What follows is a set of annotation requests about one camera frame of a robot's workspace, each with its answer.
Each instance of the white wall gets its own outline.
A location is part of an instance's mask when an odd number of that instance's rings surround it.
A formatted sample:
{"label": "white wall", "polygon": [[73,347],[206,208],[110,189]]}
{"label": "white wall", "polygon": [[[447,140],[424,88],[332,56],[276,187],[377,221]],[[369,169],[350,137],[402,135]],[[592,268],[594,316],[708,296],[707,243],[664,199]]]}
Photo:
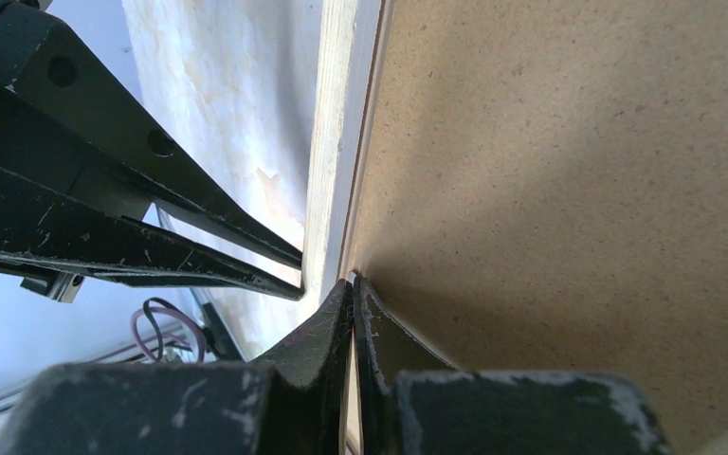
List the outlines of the white wall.
{"label": "white wall", "polygon": [[[138,99],[140,85],[120,0],[56,0],[63,18]],[[172,289],[133,289],[86,279],[73,304],[22,289],[0,275],[0,392],[43,368],[109,351],[131,340],[129,317],[151,296],[178,301]]]}
{"label": "white wall", "polygon": [[[321,0],[124,0],[147,109],[244,210],[302,249]],[[177,232],[292,283],[300,271],[184,223]],[[317,301],[210,290],[248,357]]]}

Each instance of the plywood edge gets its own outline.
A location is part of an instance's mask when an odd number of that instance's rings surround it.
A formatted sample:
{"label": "plywood edge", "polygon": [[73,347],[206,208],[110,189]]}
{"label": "plywood edge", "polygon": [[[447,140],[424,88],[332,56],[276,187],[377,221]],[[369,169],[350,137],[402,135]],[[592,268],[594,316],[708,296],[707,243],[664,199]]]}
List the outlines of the plywood edge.
{"label": "plywood edge", "polygon": [[302,276],[317,305],[338,278],[382,0],[323,5]]}
{"label": "plywood edge", "polygon": [[345,220],[344,233],[342,234],[341,256],[339,258],[337,275],[347,276],[351,271],[348,267],[350,242],[353,239],[355,216],[358,207],[358,195],[361,189],[361,179],[364,176],[364,166],[367,163],[367,153],[370,150],[370,137],[373,132],[373,119],[375,116],[375,104],[378,98],[378,90],[381,85],[381,72],[384,67],[384,57],[389,44],[389,32],[394,12],[394,0],[384,0],[378,30],[375,36],[375,50],[373,55],[373,67],[370,76],[370,88],[367,92],[366,104],[364,106],[364,121],[361,126],[361,139],[358,143],[358,154],[356,156],[353,182],[351,187],[350,202],[348,204],[347,219]]}

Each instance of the scratched metal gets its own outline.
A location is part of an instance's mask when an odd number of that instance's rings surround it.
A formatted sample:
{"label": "scratched metal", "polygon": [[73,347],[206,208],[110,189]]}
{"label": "scratched metal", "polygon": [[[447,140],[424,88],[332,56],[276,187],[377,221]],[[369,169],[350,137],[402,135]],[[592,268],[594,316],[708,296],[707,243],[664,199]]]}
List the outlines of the scratched metal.
{"label": "scratched metal", "polygon": [[296,300],[301,290],[157,227],[104,214],[0,168],[0,261],[138,286],[237,286]]}
{"label": "scratched metal", "polygon": [[[225,194],[65,23],[37,9],[7,3],[0,8],[0,168],[115,217],[139,220],[156,203],[189,224],[300,268],[301,253]],[[67,70],[64,78],[52,71],[56,67]],[[0,222],[0,230],[7,228]],[[45,233],[56,235],[58,230]],[[127,240],[120,239],[117,232],[110,234],[119,243]],[[44,240],[32,247],[40,247]],[[180,242],[175,236],[171,240]],[[147,264],[169,255],[166,249],[148,252],[152,259]],[[111,264],[126,269],[120,259]],[[156,265],[171,269],[169,264]],[[18,272],[9,263],[5,269]],[[246,272],[255,270],[245,266]],[[125,274],[120,282],[217,286],[228,285],[223,278],[229,278],[245,282],[245,288],[251,290],[258,290],[260,281],[274,283],[265,275],[245,272],[244,276],[223,277],[221,269],[202,271],[215,277],[193,280],[188,273],[170,274],[156,281],[140,270]],[[47,272],[57,273],[54,267]],[[291,299],[301,292],[294,286],[275,291]]]}
{"label": "scratched metal", "polygon": [[646,399],[602,373],[401,373],[402,453],[666,455]]}
{"label": "scratched metal", "polygon": [[391,388],[403,370],[452,369],[384,308],[373,285],[355,277],[355,352],[365,454],[399,453],[400,433]]}
{"label": "scratched metal", "polygon": [[0,435],[0,455],[341,450],[351,286],[251,362],[72,364],[42,373]]}
{"label": "scratched metal", "polygon": [[273,381],[240,363],[61,365],[23,392],[0,455],[258,453]]}

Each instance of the cardboard sheet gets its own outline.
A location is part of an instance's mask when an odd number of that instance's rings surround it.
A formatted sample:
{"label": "cardboard sheet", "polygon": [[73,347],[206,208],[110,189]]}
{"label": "cardboard sheet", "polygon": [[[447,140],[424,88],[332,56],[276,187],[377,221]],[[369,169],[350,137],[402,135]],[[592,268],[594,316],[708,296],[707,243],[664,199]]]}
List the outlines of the cardboard sheet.
{"label": "cardboard sheet", "polygon": [[728,1],[401,0],[348,269],[467,368],[609,370],[728,453]]}

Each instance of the wooden panel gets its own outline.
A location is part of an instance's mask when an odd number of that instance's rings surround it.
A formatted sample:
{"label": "wooden panel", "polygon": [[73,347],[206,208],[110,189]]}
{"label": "wooden panel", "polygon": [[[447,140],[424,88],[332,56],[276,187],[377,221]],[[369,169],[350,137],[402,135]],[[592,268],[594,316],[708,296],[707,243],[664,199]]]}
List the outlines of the wooden panel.
{"label": "wooden panel", "polygon": [[728,1],[396,2],[347,268],[469,368],[728,453]]}
{"label": "wooden panel", "polygon": [[339,278],[381,0],[326,2],[319,42],[303,267],[306,299]]}

